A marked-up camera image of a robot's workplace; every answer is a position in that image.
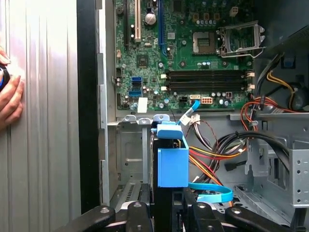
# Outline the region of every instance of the white connector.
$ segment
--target white connector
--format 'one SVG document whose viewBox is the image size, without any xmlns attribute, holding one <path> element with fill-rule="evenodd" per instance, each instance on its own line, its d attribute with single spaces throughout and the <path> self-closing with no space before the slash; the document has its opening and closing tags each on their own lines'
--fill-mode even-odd
<svg viewBox="0 0 309 232">
<path fill-rule="evenodd" d="M 230 17 L 235 17 L 238 14 L 238 7 L 233 6 L 230 10 Z"/>
</svg>

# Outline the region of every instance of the capacitor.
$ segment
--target capacitor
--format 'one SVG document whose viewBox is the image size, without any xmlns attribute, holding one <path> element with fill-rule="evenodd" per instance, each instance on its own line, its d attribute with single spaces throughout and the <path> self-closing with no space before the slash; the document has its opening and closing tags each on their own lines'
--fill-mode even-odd
<svg viewBox="0 0 309 232">
<path fill-rule="evenodd" d="M 153 13 L 148 13 L 146 16 L 145 16 L 145 23 L 147 25 L 154 25 L 156 23 L 156 17 L 155 17 L 155 14 Z"/>
<path fill-rule="evenodd" d="M 158 63 L 158 67 L 159 67 L 160 69 L 162 69 L 162 68 L 164 67 L 164 64 L 163 64 L 162 62 L 159 62 L 159 63 Z"/>
</svg>

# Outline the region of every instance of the light blue cable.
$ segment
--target light blue cable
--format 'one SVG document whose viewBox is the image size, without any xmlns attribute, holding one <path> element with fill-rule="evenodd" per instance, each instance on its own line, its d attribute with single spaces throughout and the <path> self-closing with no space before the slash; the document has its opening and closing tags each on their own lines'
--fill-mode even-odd
<svg viewBox="0 0 309 232">
<path fill-rule="evenodd" d="M 233 190 L 215 184 L 203 184 L 203 183 L 189 183 L 189 188 L 196 190 L 209 190 L 220 192 L 221 194 L 199 194 L 197 197 L 198 202 L 208 203 L 223 203 L 230 202 L 233 200 Z"/>
</svg>

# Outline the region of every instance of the side panel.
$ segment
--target side panel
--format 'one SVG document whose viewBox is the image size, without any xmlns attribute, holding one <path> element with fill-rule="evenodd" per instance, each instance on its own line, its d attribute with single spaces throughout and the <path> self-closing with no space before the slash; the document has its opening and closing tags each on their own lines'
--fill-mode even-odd
<svg viewBox="0 0 309 232">
<path fill-rule="evenodd" d="M 76 1 L 2 0 L 0 30 L 26 83 L 0 132 L 0 231 L 53 231 L 81 211 Z"/>
</svg>

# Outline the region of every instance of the expansion slot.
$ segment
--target expansion slot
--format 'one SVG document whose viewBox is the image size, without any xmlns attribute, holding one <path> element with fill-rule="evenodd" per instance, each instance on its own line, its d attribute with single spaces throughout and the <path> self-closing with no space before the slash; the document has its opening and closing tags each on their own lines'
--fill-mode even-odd
<svg viewBox="0 0 309 232">
<path fill-rule="evenodd" d="M 169 71 L 166 87 L 175 92 L 192 91 L 236 91 L 246 89 L 245 72 L 228 71 Z"/>
<path fill-rule="evenodd" d="M 140 0 L 135 0 L 135 42 L 141 41 Z"/>
<path fill-rule="evenodd" d="M 129 15 L 130 15 L 130 4 L 129 0 L 124 0 L 124 42 L 126 49 L 129 48 Z"/>
<path fill-rule="evenodd" d="M 162 53 L 167 56 L 164 47 L 164 12 L 163 12 L 163 0 L 158 0 L 158 17 L 159 17 L 159 45 Z"/>
</svg>

